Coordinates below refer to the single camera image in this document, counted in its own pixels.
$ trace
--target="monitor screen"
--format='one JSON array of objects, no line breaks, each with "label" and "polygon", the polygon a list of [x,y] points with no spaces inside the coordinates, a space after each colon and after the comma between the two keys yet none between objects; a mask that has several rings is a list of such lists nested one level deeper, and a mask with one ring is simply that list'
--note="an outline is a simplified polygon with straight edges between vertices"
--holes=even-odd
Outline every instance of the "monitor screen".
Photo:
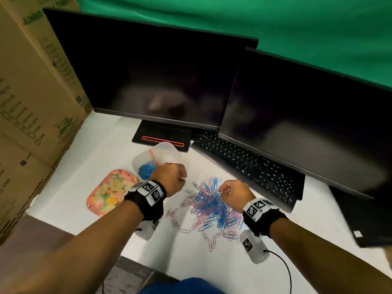
[{"label": "monitor screen", "polygon": [[392,190],[390,88],[247,49],[219,136],[355,194]]},{"label": "monitor screen", "polygon": [[45,13],[95,111],[190,127],[218,129],[241,53],[258,43],[78,12]]}]

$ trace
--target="cable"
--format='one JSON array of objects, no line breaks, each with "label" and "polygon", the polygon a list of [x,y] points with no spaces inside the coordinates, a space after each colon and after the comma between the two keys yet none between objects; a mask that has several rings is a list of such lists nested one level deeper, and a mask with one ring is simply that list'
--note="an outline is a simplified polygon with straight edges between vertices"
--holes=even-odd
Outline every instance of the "cable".
[{"label": "cable", "polygon": [[287,268],[287,271],[288,271],[288,276],[290,277],[290,294],[291,294],[291,287],[292,287],[291,273],[290,273],[290,269],[289,269],[288,266],[287,266],[287,263],[286,263],[286,262],[283,260],[283,258],[282,258],[281,256],[279,256],[277,253],[271,252],[270,250],[264,250],[263,252],[264,252],[264,253],[265,253],[265,252],[269,252],[269,253],[271,253],[271,254],[274,254],[275,256],[279,257],[279,258],[283,261],[283,263],[286,265],[286,268]]}]

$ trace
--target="fist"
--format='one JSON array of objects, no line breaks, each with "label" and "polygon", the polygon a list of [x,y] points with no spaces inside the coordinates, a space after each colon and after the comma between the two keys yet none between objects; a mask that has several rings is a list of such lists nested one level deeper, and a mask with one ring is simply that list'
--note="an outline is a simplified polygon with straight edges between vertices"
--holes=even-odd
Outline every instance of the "fist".
[{"label": "fist", "polygon": [[164,163],[151,174],[150,179],[160,182],[165,190],[166,197],[171,197],[181,191],[185,185],[187,171],[185,166],[176,163]]},{"label": "fist", "polygon": [[227,180],[218,189],[222,200],[236,212],[242,214],[245,205],[256,198],[246,183],[239,180]]}]

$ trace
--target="red light strip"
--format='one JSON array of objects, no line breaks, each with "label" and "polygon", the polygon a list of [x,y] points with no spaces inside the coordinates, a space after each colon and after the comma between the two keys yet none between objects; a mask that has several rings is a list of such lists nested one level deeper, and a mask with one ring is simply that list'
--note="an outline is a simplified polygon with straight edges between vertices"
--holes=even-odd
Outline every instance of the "red light strip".
[{"label": "red light strip", "polygon": [[167,141],[167,142],[170,142],[171,144],[173,144],[175,147],[184,147],[185,146],[185,144],[181,143],[181,142],[176,142],[176,141],[171,141],[171,140],[164,140],[164,139],[159,139],[159,138],[154,138],[154,137],[149,137],[149,136],[143,136],[141,139],[145,140],[145,141],[156,142],[156,143],[161,143],[162,141]]}]

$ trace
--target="black wristband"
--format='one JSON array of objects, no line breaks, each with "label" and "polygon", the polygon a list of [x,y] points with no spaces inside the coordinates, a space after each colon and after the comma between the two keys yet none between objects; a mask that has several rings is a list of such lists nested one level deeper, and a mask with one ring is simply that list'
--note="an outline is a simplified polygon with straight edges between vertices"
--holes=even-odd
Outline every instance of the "black wristband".
[{"label": "black wristband", "polygon": [[256,237],[266,235],[271,238],[269,229],[272,223],[281,217],[287,218],[277,205],[266,199],[253,199],[248,202],[242,212],[244,223]]},{"label": "black wristband", "polygon": [[137,183],[124,196],[124,200],[134,202],[144,215],[143,221],[158,221],[164,214],[166,190],[156,181]]}]

